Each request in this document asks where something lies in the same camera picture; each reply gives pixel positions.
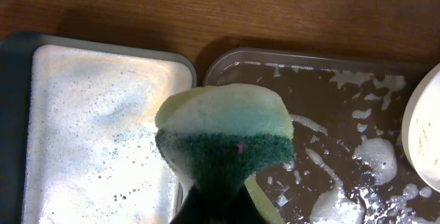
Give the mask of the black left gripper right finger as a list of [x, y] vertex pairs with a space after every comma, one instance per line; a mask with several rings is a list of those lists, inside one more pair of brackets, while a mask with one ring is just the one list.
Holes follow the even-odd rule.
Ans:
[[257, 210], [247, 188], [242, 186], [232, 202], [226, 218], [227, 224], [268, 224]]

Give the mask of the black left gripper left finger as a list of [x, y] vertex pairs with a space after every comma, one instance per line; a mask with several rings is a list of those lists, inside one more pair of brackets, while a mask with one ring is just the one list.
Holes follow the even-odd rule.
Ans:
[[211, 221], [211, 208], [198, 191], [192, 186], [177, 215], [170, 224], [209, 224]]

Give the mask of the green yellow sponge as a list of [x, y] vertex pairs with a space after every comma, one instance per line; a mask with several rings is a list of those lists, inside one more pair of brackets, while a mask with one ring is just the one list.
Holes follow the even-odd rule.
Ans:
[[156, 145], [168, 165], [203, 197], [227, 201], [264, 168], [294, 158], [294, 128], [281, 97], [248, 84], [175, 94], [155, 117]]

